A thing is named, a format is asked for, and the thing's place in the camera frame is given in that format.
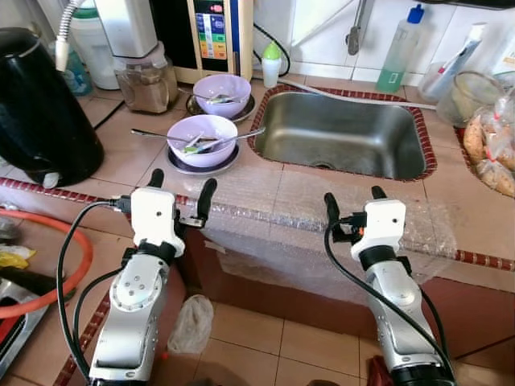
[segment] white plastic bag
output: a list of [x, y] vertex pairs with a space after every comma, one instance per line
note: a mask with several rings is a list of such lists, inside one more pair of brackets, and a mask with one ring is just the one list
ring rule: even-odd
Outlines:
[[168, 351], [200, 354], [208, 344], [214, 312], [204, 295], [193, 295], [184, 302], [168, 339]]

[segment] spoon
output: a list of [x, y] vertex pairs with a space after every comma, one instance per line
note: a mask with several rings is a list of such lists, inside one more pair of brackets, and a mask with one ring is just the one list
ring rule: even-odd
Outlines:
[[[142, 135], [143, 137], [167, 138], [167, 139], [171, 139], [172, 141], [181, 141], [181, 142], [190, 142], [191, 141], [191, 139], [183, 139], [183, 138], [178, 138], [178, 137], [169, 137], [169, 136], [164, 135], [164, 134], [152, 133], [150, 131], [145, 131], [145, 130], [140, 130], [140, 129], [131, 129], [130, 132], [132, 134]], [[216, 138], [205, 137], [205, 138], [200, 138], [198, 141], [199, 142], [216, 141]]]
[[195, 94], [191, 91], [185, 90], [184, 88], [179, 88], [180, 92], [184, 92], [185, 94], [193, 95], [195, 98], [205, 99], [209, 105], [218, 105], [220, 103], [232, 103], [232, 102], [241, 102], [241, 98], [236, 98], [235, 96], [229, 96], [225, 94], [218, 94], [215, 96], [202, 96], [199, 94]]
[[205, 151], [207, 149], [211, 149], [213, 146], [221, 145], [222, 143], [231, 142], [231, 141], [234, 141], [234, 140], [237, 140], [237, 139], [253, 137], [254, 135], [259, 135], [259, 134], [262, 134], [264, 132], [265, 132], [265, 128], [261, 127], [260, 129], [251, 131], [249, 133], [240, 134], [240, 135], [237, 135], [237, 136], [231, 137], [231, 138], [222, 138], [222, 139], [219, 139], [217, 141], [206, 143], [205, 145], [199, 146], [199, 147], [195, 148], [194, 150], [192, 148], [189, 148], [189, 149], [184, 148], [184, 150], [186, 150], [186, 154], [187, 155], [198, 154], [201, 151]]

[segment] black cable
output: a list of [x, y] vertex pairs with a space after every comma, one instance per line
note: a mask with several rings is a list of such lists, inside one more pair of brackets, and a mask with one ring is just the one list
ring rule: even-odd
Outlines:
[[100, 122], [98, 122], [93, 129], [98, 129], [100, 126], [104, 125], [113, 115], [116, 113], [123, 105], [125, 104], [125, 101], [121, 101], [118, 103], [118, 105], [109, 113], [107, 114]]
[[77, 350], [82, 351], [80, 347], [80, 337], [79, 337], [79, 321], [80, 321], [80, 309], [82, 308], [82, 303], [88, 296], [89, 291], [91, 291], [96, 285], [100, 284], [104, 280], [109, 279], [110, 277], [118, 275], [123, 268], [115, 269], [114, 271], [103, 274], [102, 276], [97, 277], [95, 280], [91, 281], [86, 288], [82, 291], [82, 294], [79, 296], [79, 300], [75, 305], [75, 310], [73, 311], [73, 342]]
[[59, 307], [59, 317], [61, 321], [61, 327], [63, 329], [64, 340], [68, 345], [68, 349], [72, 353], [72, 357], [77, 363], [77, 367], [80, 370], [82, 376], [88, 380], [89, 379], [89, 365], [86, 362], [84, 354], [82, 350], [77, 350], [75, 344], [73, 342], [72, 334], [70, 333], [70, 326], [68, 325], [68, 320], [66, 319], [66, 310], [64, 308], [64, 291], [63, 291], [63, 265], [64, 265], [64, 255], [66, 254], [66, 249], [68, 248], [70, 241], [72, 240], [73, 233], [76, 231], [79, 223], [82, 221], [83, 217], [93, 209], [94, 207], [100, 206], [110, 206], [113, 203], [110, 201], [96, 201], [94, 203], [90, 203], [88, 206], [84, 207], [80, 213], [77, 215], [75, 220], [64, 239], [63, 246], [61, 247], [59, 258], [57, 260], [57, 272], [56, 272], [56, 289], [57, 289], [57, 306]]
[[344, 275], [346, 278], [348, 278], [350, 281], [352, 281], [354, 284], [361, 287], [363, 290], [365, 290], [367, 293], [374, 296], [376, 299], [378, 299], [383, 304], [387, 305], [393, 312], [395, 312], [402, 320], [404, 320], [406, 323], [408, 323], [411, 327], [413, 327], [438, 353], [440, 358], [442, 358], [443, 366], [447, 370], [447, 374], [449, 377], [452, 378], [452, 380], [455, 380], [454, 372], [452, 371], [451, 361], [449, 358], [445, 355], [443, 350], [439, 347], [439, 345], [435, 342], [433, 338], [427, 332], [420, 327], [420, 325], [415, 322], [406, 312], [401, 310], [399, 307], [397, 307], [395, 304], [393, 304], [390, 300], [388, 300], [385, 296], [377, 292], [374, 288], [372, 288], [370, 285], [362, 281], [359, 277], [353, 275], [351, 272], [349, 272], [342, 264], [336, 259], [334, 253], [331, 250], [331, 234], [332, 229], [335, 228], [338, 225], [344, 224], [345, 220], [340, 219], [337, 220], [331, 224], [328, 225], [327, 229], [325, 230], [325, 233], [323, 234], [323, 246], [325, 247], [326, 254], [329, 256], [329, 260], [331, 260], [332, 264]]
[[433, 318], [436, 322], [436, 327], [438, 328], [438, 334], [440, 335], [440, 342], [442, 344], [442, 350], [449, 358], [449, 349], [447, 347], [447, 339], [445, 338], [445, 331], [443, 329], [443, 323], [442, 319], [440, 319], [440, 315], [438, 311], [436, 310], [435, 304], [431, 301], [431, 298], [427, 296], [426, 291], [424, 291], [422, 288], [420, 289], [420, 292], [422, 292], [422, 298], [426, 301], [427, 306], [429, 306], [429, 309], [431, 310], [431, 313], [433, 314]]
[[[272, 40], [274, 43], [276, 43], [279, 47], [279, 49], [284, 54], [284, 57], [286, 58], [286, 70], [279, 74], [279, 76], [285, 76], [288, 72], [290, 72], [290, 56], [288, 55], [288, 52], [286, 49], [280, 44], [279, 41], [275, 37], [273, 37], [271, 34], [265, 31], [263, 27], [258, 26], [256, 23], [254, 23], [254, 28], [256, 28], [258, 31], [260, 31], [264, 36], [266, 36], [268, 39]], [[259, 63], [261, 63], [261, 58], [259, 57], [258, 53], [256, 51], [253, 52], [254, 55], [257, 57], [257, 60], [259, 60]]]

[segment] white bottle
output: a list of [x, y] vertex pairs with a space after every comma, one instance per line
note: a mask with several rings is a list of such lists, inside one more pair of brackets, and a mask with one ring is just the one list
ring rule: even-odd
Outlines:
[[85, 2], [76, 10], [71, 31], [93, 83], [106, 90], [118, 90], [113, 56], [93, 2]]
[[263, 52], [261, 61], [263, 79], [266, 88], [272, 88], [277, 85], [281, 62], [281, 52], [279, 51], [279, 47], [277, 47], [275, 42], [270, 43]]

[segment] red object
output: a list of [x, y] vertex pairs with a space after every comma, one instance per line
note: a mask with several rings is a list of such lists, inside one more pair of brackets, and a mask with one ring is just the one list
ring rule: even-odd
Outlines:
[[369, 359], [368, 365], [369, 381], [367, 382], [367, 386], [394, 386], [382, 356], [376, 355], [372, 359]]
[[[6, 211], [0, 209], [0, 216], [14, 217], [17, 219], [34, 221], [35, 223], [47, 225], [61, 232], [68, 232], [70, 229], [70, 225], [64, 223], [63, 221], [55, 220], [42, 215], [36, 215], [34, 213], [26, 213], [24, 211]], [[64, 282], [63, 290], [65, 294], [74, 289], [77, 286], [77, 284], [80, 283], [80, 281], [89, 271], [89, 267], [91, 266], [91, 262], [93, 260], [93, 247], [88, 237], [86, 237], [86, 235], [81, 231], [76, 230], [73, 233], [73, 239], [82, 247], [82, 261], [80, 262], [79, 268], [77, 268], [73, 275], [67, 281]], [[16, 304], [14, 306], [0, 307], [0, 318], [7, 319], [13, 318], [14, 316], [27, 314], [29, 312], [38, 310], [41, 307], [45, 307], [55, 302], [56, 300], [57, 291], [54, 289], [48, 294], [45, 294], [40, 298], [31, 300], [30, 302]]]

